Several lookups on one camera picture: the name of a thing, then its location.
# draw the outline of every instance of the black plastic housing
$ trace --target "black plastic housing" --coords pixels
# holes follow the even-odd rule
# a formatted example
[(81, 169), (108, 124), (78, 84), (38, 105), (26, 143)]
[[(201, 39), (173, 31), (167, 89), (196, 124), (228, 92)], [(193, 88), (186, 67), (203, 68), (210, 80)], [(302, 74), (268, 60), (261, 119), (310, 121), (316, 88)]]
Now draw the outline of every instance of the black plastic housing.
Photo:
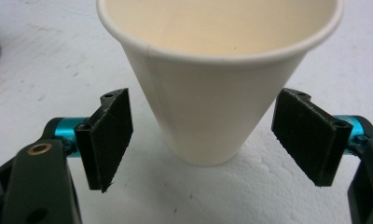
[(352, 125), (333, 118), (310, 99), (304, 92), (283, 89), (271, 129), (316, 186), (331, 186)]

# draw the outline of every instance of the paper cup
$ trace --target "paper cup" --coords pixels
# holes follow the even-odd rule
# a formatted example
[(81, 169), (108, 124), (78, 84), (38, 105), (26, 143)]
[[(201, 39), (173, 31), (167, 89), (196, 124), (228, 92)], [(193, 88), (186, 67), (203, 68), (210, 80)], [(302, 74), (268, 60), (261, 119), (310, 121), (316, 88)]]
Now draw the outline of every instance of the paper cup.
[(231, 159), (305, 54), (336, 29), (342, 0), (98, 0), (172, 151)]

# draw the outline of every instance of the white surface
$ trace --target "white surface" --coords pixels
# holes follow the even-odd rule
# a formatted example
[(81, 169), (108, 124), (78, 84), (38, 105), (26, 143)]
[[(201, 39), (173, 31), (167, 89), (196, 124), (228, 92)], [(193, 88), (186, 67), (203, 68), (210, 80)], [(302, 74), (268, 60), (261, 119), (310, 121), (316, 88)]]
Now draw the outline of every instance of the white surface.
[[(273, 107), (228, 163), (176, 159), (94, 1), (0, 0), (0, 46), (0, 165), (51, 118), (89, 116), (99, 96), (130, 88), (135, 131), (109, 191), (89, 191), (81, 161), (69, 160), (84, 223), (350, 223), (346, 191), (359, 161), (343, 157), (333, 186), (316, 188), (271, 132)], [(339, 29), (287, 87), (373, 123), (373, 0), (346, 2)]]

